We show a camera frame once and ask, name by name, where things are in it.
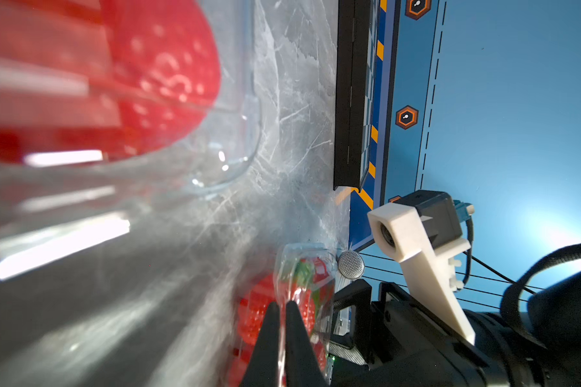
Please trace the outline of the clear plastic clamshell container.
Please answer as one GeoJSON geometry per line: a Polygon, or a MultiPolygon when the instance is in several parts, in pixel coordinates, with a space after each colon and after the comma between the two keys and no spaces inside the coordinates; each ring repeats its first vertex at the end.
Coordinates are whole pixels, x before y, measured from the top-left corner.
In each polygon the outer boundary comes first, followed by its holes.
{"type": "Polygon", "coordinates": [[[251,1],[0,1],[0,228],[217,190],[258,148],[251,1]]]}

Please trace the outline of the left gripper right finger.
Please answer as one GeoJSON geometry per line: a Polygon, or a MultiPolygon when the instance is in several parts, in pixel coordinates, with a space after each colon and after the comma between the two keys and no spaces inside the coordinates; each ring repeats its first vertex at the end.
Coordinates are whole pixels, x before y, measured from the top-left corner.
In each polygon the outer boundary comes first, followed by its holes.
{"type": "Polygon", "coordinates": [[[289,387],[326,387],[316,355],[294,301],[286,304],[286,376],[289,387]]]}

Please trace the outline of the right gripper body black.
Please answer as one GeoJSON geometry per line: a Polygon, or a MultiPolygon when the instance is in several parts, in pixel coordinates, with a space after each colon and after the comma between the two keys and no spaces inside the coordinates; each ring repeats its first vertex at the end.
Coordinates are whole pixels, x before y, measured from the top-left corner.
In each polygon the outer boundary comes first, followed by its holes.
{"type": "Polygon", "coordinates": [[[332,335],[333,386],[510,386],[507,372],[395,283],[357,280],[337,291],[350,330],[332,335]]]}

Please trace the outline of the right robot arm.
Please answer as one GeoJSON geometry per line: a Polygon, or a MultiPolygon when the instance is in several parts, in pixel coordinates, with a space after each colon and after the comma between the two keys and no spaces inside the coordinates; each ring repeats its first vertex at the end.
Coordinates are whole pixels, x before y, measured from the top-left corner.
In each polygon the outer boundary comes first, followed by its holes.
{"type": "Polygon", "coordinates": [[[533,295],[516,297],[540,272],[581,260],[581,243],[533,265],[505,290],[496,313],[466,311],[467,342],[395,283],[379,298],[363,281],[338,291],[333,307],[350,308],[350,332],[334,337],[335,386],[581,386],[581,272],[533,295]]]}

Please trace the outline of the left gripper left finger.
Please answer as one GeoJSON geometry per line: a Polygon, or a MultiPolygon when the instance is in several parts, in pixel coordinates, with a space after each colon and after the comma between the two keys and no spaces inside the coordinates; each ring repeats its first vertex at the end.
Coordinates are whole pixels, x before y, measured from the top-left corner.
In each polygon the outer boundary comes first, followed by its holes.
{"type": "Polygon", "coordinates": [[[274,387],[278,383],[280,308],[269,304],[241,387],[274,387]]]}

